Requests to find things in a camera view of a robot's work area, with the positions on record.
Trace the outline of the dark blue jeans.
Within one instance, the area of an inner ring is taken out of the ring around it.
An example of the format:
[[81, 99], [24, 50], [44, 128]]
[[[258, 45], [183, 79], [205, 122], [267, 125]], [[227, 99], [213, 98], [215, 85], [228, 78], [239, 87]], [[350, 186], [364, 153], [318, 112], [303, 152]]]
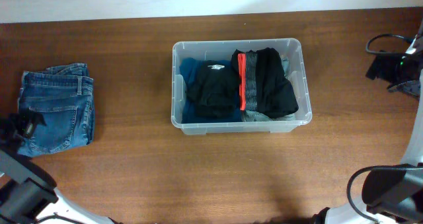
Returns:
[[45, 124], [36, 126], [17, 153], [37, 157], [90, 144], [95, 130], [93, 82], [85, 63], [25, 71], [18, 109], [41, 114]]

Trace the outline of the teal blue shirt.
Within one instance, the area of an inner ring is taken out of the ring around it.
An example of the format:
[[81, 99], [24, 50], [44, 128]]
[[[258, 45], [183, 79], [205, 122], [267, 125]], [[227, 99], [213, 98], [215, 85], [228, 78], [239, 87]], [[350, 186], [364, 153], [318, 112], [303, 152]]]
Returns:
[[[196, 71], [197, 66], [201, 61], [196, 60], [194, 58], [186, 58], [182, 61], [180, 65], [180, 74], [182, 75], [184, 82], [186, 83], [186, 91], [191, 83], [194, 80], [194, 73]], [[182, 123], [183, 124], [198, 124], [198, 123], [223, 123], [223, 122], [241, 122], [241, 110], [240, 105], [239, 109], [234, 113], [233, 117], [228, 119], [222, 120], [214, 120], [214, 119], [204, 119], [195, 116], [194, 114], [194, 106], [186, 97], [186, 103], [184, 105], [182, 111]]]

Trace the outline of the black garment white logo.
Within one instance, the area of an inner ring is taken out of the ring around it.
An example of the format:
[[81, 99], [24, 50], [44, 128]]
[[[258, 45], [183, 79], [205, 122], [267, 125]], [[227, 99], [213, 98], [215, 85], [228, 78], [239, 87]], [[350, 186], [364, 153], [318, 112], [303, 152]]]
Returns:
[[186, 91], [199, 118], [222, 120], [239, 109], [239, 76], [227, 60], [201, 61]]

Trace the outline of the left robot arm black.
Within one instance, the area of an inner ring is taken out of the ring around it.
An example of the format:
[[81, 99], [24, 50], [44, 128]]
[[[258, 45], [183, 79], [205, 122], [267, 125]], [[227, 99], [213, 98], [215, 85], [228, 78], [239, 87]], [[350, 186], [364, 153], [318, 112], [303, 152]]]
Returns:
[[18, 144], [31, 137], [38, 125], [46, 125], [43, 116], [30, 110], [1, 119], [1, 173], [9, 177], [1, 187], [1, 222], [118, 224], [69, 201], [46, 171], [17, 154]]

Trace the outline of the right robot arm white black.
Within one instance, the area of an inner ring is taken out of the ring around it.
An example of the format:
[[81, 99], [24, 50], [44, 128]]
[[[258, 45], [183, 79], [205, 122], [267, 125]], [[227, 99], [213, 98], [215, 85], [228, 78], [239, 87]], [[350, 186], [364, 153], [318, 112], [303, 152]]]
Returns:
[[[403, 53], [373, 51], [367, 78], [389, 83], [390, 93], [400, 92], [422, 100], [422, 31]], [[412, 135], [397, 165], [361, 168], [349, 179], [347, 204], [322, 209], [311, 223], [421, 223], [422, 222], [422, 108], [416, 113]]]

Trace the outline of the clear plastic storage bin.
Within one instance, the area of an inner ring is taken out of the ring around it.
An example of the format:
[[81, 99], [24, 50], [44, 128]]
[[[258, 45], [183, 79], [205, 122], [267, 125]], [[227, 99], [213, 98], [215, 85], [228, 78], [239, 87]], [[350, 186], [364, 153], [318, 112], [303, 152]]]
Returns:
[[[182, 112], [186, 104], [186, 83], [180, 74], [182, 60], [192, 57], [196, 60], [230, 60], [233, 52], [257, 51], [274, 48], [281, 56], [289, 59], [286, 75], [293, 86], [299, 110], [292, 116], [274, 122], [225, 122], [191, 123], [182, 122]], [[303, 60], [302, 46], [295, 38], [261, 40], [221, 40], [177, 42], [172, 48], [172, 100], [171, 122], [186, 135], [233, 132], [287, 133], [299, 126], [308, 124], [313, 117], [307, 76]]]

